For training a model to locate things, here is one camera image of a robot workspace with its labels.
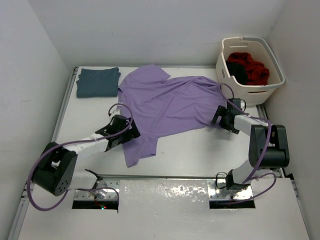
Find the lavender garment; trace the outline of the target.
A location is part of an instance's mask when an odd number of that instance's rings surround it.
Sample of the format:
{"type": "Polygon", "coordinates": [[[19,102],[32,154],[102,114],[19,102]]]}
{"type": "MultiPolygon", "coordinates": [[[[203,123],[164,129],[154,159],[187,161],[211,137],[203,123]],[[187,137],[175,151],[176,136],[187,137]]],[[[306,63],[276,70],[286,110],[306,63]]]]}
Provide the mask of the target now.
{"type": "Polygon", "coordinates": [[[133,117],[140,136],[123,144],[127,167],[155,156],[158,139],[211,124],[225,101],[215,81],[204,76],[171,78],[161,67],[142,66],[118,87],[121,113],[133,117]]]}

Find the blue t shirt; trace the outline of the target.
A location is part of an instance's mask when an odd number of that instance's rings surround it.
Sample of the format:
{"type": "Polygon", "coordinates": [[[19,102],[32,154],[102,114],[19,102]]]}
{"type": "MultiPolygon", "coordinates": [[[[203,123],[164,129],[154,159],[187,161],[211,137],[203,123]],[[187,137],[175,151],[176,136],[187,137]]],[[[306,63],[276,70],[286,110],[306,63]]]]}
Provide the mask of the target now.
{"type": "Polygon", "coordinates": [[[118,67],[101,70],[83,68],[76,82],[76,97],[79,99],[117,97],[120,76],[118,67]]]}

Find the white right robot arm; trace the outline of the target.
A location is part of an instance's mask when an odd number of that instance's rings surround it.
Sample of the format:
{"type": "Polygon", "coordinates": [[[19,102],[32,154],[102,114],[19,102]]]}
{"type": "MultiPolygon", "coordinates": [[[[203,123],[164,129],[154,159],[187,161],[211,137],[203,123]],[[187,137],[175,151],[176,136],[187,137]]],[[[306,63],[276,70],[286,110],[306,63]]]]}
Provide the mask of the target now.
{"type": "Polygon", "coordinates": [[[239,98],[228,99],[226,106],[218,106],[211,121],[231,133],[242,132],[249,136],[248,159],[225,176],[225,188],[232,191],[245,188],[254,179],[290,163],[285,126],[244,113],[240,103],[239,98]]]}

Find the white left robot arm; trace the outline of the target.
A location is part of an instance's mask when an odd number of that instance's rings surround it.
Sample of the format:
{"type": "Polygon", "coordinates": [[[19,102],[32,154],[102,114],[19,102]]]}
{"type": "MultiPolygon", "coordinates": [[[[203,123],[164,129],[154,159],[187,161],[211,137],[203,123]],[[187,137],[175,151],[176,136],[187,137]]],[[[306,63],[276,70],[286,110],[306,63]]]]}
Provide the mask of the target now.
{"type": "Polygon", "coordinates": [[[60,196],[71,186],[77,161],[107,152],[140,135],[132,117],[116,114],[108,125],[87,138],[71,144],[47,144],[31,174],[31,181],[54,196],[60,196]]]}

